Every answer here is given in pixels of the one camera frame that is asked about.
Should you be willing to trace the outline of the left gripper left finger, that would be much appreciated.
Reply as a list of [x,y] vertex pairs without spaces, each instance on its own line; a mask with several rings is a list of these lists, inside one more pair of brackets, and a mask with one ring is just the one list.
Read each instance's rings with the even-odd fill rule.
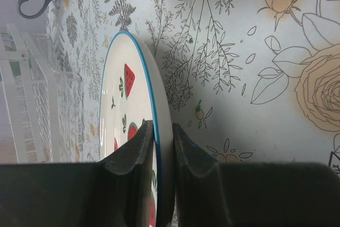
[[148,226],[154,130],[99,162],[1,165],[1,226]]

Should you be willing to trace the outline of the white plate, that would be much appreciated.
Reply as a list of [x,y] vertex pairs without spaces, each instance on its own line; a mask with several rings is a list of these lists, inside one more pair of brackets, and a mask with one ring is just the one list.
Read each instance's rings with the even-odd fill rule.
[[172,121],[153,54],[136,35],[118,32],[104,63],[100,95],[100,159],[137,133],[154,126],[149,226],[170,226],[175,202]]

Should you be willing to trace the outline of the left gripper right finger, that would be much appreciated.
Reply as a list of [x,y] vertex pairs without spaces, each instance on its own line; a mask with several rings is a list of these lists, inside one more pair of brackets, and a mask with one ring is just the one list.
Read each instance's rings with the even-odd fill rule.
[[179,226],[339,226],[339,178],[318,163],[222,163],[173,124]]

